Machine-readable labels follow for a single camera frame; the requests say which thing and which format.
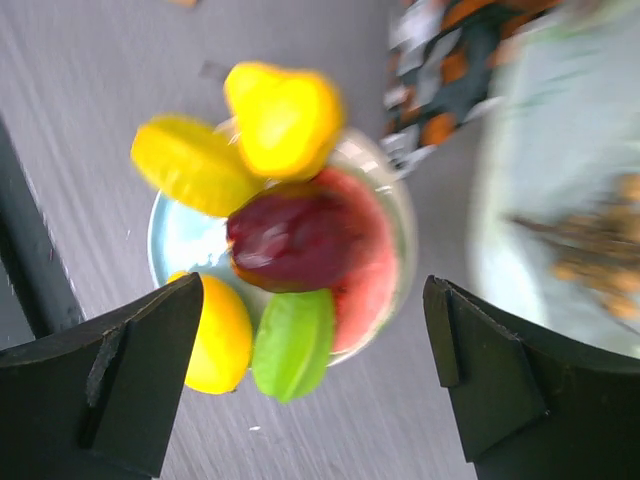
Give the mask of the green fake fruit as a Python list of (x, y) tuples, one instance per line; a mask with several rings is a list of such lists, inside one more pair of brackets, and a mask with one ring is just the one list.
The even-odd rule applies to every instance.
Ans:
[(330, 361), (334, 323), (327, 289), (273, 295), (260, 319), (251, 363), (260, 392), (288, 403), (316, 389)]

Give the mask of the yellow fake lemon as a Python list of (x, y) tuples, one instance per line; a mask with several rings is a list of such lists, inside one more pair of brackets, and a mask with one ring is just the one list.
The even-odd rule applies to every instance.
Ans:
[(251, 361), (253, 328), (241, 297), (222, 280), (200, 276), (203, 304), (185, 385), (220, 395), (234, 391)]

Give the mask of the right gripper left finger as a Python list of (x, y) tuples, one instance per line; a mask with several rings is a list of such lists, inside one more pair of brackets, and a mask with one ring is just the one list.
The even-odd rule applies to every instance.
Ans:
[(4, 479), (161, 474), (203, 306), (187, 274), (1, 353)]

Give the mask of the green avocado print plastic bag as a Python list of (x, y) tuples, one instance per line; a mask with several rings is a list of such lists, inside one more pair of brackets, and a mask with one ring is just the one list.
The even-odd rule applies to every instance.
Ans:
[(474, 292), (576, 341), (637, 357), (639, 326), (555, 278), (553, 254), (513, 224), (585, 212), (639, 167), (639, 5), (566, 1), (509, 43), (491, 92), (470, 214)]

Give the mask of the red fake watermelon slice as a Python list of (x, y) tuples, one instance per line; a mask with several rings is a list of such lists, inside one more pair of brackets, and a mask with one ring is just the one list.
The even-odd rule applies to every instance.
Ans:
[(393, 309), (398, 259), (393, 222), (368, 182), (338, 167), (328, 167), (314, 182), (346, 200), (364, 236), (352, 266), (332, 288), (336, 308), (334, 355), (349, 355), (375, 336)]

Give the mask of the cream and blue ceramic plate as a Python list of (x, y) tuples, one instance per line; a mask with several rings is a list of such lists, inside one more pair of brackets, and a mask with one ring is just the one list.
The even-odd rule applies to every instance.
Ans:
[[(389, 306), (382, 310), (362, 341), (333, 354), (330, 366), (366, 348), (397, 315), (409, 296), (418, 266), (417, 222), (406, 185), (389, 164), (386, 153), (362, 131), (349, 127), (330, 157), (330, 163), (367, 184), (385, 209), (392, 226), (398, 274)], [(232, 271), (226, 243), (226, 220), (209, 217), (158, 193), (147, 230), (148, 265), (154, 286), (165, 285), (176, 271), (215, 276), (244, 301), (253, 327), (259, 325), (271, 294), (239, 279)]]

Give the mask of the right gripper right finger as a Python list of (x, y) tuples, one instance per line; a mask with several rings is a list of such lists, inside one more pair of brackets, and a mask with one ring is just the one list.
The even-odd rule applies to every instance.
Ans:
[(426, 329), (480, 479), (636, 479), (639, 362), (429, 276)]

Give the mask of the zebra print tote bag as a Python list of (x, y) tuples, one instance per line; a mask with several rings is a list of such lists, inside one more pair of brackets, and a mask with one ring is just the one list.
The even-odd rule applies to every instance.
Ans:
[(486, 110), (493, 73), (521, 27), (554, 1), (399, 1), (389, 18), (381, 146), (405, 177)]

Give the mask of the yellow fake pear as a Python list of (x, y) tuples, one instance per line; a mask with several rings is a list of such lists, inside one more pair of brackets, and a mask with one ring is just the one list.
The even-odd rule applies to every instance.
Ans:
[(243, 159), (268, 179), (315, 177), (346, 122), (338, 88), (317, 70), (240, 62), (227, 75), (224, 94)]

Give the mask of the dark red fake fruit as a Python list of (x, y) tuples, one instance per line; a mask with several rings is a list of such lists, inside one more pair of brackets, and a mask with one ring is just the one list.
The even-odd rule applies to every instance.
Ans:
[(273, 293), (329, 288), (344, 277), (362, 239), (352, 208), (313, 182), (279, 183), (226, 222), (234, 272)]

